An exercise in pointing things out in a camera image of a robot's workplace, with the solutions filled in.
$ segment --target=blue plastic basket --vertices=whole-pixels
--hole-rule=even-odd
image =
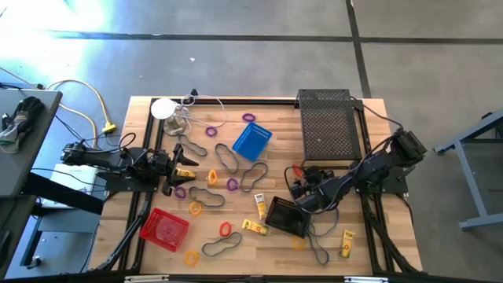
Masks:
[[[256,123],[249,123],[234,143],[233,149],[247,160],[255,162],[272,136],[273,133]]]

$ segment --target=metal grate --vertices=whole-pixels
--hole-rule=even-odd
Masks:
[[[299,90],[304,160],[362,158],[349,90]]]

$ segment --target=white cable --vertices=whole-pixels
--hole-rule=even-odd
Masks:
[[[199,97],[211,97],[211,98],[216,99],[220,103],[220,105],[222,106],[223,121],[219,125],[210,125],[209,123],[206,123],[206,122],[204,122],[204,121],[202,121],[200,119],[196,119],[196,118],[193,118],[193,117],[190,116],[190,111],[189,111],[189,109],[187,107],[192,106],[196,102],[196,99],[199,98]],[[183,101],[185,99],[190,99],[190,98],[193,99],[192,103],[190,103],[190,104],[184,104],[183,103]],[[223,103],[220,101],[220,99],[218,99],[216,97],[213,97],[211,95],[192,95],[192,94],[187,94],[187,95],[185,95],[182,98],[182,100],[180,102],[181,102],[181,104],[179,106],[177,105],[177,109],[182,110],[183,115],[180,115],[180,116],[183,117],[183,118],[185,118],[185,120],[192,119],[192,120],[197,121],[199,123],[202,123],[202,124],[204,124],[204,125],[206,125],[208,127],[220,127],[220,126],[223,126],[223,124],[226,123],[226,120],[227,120],[226,108],[223,106]]]

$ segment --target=black tray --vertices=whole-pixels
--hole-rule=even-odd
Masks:
[[[299,211],[295,204],[280,197],[274,197],[267,212],[266,224],[304,238],[309,229],[310,215]]]

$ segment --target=concrete floor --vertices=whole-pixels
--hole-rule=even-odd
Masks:
[[[2,67],[45,85],[66,78],[87,81],[101,92],[120,127],[131,95],[180,95],[197,88],[220,96],[295,96],[299,88],[347,88],[362,97],[349,42],[52,39],[27,31],[351,36],[344,0],[26,2],[12,2],[0,18]],[[362,36],[503,37],[503,2],[498,0],[353,3]],[[501,45],[369,43],[362,50],[372,97],[384,98],[388,115],[429,149],[503,105]],[[6,77],[0,74],[0,81]],[[69,83],[61,91],[66,105],[92,116],[97,125],[104,123],[89,90]],[[57,114],[82,136],[92,136],[80,117],[62,109]],[[53,123],[35,166],[53,167],[64,144],[73,141]],[[408,183],[424,270],[501,281],[503,225],[465,232],[458,227],[458,221],[475,217],[476,209],[457,156],[428,152]],[[25,232],[24,243],[28,236]],[[54,236],[42,236],[47,241],[36,252],[45,260],[42,266],[25,270],[15,259],[8,277],[78,272],[90,234]]]

